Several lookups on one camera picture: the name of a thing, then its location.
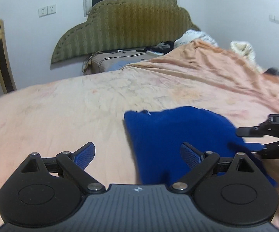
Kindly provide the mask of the blue knit sweater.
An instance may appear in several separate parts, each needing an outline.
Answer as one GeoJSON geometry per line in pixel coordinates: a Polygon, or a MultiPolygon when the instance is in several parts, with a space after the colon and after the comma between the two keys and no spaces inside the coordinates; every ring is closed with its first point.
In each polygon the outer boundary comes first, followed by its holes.
{"type": "Polygon", "coordinates": [[[232,158],[244,152],[269,182],[277,185],[261,160],[251,153],[262,146],[244,142],[236,135],[234,125],[219,114],[191,106],[161,112],[127,111],[124,123],[143,184],[170,186],[187,174],[190,167],[181,156],[181,145],[187,142],[201,152],[213,151],[221,157],[232,158]]]}

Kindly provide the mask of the dark clothes pile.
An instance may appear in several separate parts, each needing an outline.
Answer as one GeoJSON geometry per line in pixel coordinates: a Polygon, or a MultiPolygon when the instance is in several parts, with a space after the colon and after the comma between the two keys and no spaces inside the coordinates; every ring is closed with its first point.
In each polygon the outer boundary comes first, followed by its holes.
{"type": "Polygon", "coordinates": [[[173,41],[164,41],[156,46],[151,47],[151,51],[153,52],[159,52],[163,54],[167,54],[171,52],[174,49],[174,42],[173,41]]]}

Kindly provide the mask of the pink floral bed sheet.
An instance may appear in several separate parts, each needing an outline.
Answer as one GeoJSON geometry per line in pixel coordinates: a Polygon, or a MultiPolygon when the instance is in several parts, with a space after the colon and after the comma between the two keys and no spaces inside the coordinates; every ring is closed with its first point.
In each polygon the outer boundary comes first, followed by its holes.
{"type": "Polygon", "coordinates": [[[96,146],[87,168],[93,177],[104,185],[138,183],[124,113],[181,106],[210,110],[238,127],[275,113],[249,96],[138,68],[31,86],[0,97],[0,188],[31,152],[54,157],[89,141],[96,146]]]}

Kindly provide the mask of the cream fluffy cloth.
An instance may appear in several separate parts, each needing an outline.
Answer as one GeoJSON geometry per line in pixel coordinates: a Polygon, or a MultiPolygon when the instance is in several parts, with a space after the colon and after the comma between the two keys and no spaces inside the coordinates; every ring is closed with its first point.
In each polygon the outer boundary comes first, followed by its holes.
{"type": "Polygon", "coordinates": [[[263,73],[263,68],[259,66],[255,60],[256,55],[252,44],[247,41],[232,41],[230,43],[230,49],[243,57],[252,70],[257,73],[263,73]]]}

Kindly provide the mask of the orange pink blanket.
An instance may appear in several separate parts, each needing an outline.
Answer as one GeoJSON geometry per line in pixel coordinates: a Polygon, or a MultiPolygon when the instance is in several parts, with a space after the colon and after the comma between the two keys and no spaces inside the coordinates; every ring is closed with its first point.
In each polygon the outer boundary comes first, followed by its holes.
{"type": "Polygon", "coordinates": [[[259,73],[238,54],[194,40],[168,54],[126,65],[160,74],[187,78],[214,89],[249,96],[257,103],[279,113],[279,77],[259,73]]]}

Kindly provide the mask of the brown striped pillow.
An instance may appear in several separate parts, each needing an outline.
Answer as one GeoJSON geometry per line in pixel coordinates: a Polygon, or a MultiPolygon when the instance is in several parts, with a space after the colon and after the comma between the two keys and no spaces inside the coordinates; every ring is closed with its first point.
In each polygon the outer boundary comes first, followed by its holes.
{"type": "Polygon", "coordinates": [[[82,65],[84,75],[116,71],[122,67],[163,56],[163,53],[143,50],[114,50],[108,52],[96,52],[87,57],[82,65]]]}

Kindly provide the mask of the gold tower fan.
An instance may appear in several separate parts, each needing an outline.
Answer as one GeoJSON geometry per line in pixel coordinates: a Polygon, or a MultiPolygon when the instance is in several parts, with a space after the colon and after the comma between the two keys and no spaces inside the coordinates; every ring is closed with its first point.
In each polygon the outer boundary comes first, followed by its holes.
{"type": "Polygon", "coordinates": [[[2,19],[0,19],[0,84],[4,94],[17,90],[9,63],[5,28],[2,19]]]}

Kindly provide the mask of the white patterned pillow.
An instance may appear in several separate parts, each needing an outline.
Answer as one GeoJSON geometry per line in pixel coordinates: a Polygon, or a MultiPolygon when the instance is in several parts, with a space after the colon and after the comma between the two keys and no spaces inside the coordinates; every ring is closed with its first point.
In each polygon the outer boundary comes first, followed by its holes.
{"type": "Polygon", "coordinates": [[[218,47],[218,43],[215,41],[215,39],[213,39],[213,37],[211,37],[206,32],[189,29],[179,39],[174,41],[174,48],[191,43],[196,39],[200,39],[206,43],[218,47]]]}

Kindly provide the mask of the olive green padded headboard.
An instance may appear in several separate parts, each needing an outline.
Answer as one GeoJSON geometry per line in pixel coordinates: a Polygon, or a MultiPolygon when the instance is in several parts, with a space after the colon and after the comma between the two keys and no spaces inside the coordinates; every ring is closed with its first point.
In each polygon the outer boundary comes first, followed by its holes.
{"type": "Polygon", "coordinates": [[[104,0],[57,42],[51,63],[98,51],[155,46],[198,30],[177,0],[104,0]]]}

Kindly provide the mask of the white wall socket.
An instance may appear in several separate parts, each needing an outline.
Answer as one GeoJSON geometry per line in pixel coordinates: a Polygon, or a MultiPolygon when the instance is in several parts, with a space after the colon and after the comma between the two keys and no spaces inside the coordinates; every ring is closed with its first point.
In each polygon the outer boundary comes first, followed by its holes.
{"type": "Polygon", "coordinates": [[[39,8],[39,9],[38,9],[38,16],[39,16],[39,17],[47,16],[47,14],[48,14],[48,9],[47,9],[47,7],[42,7],[42,8],[39,8]]]}
{"type": "Polygon", "coordinates": [[[47,13],[48,13],[48,15],[55,14],[56,13],[56,5],[47,6],[47,13]]]}

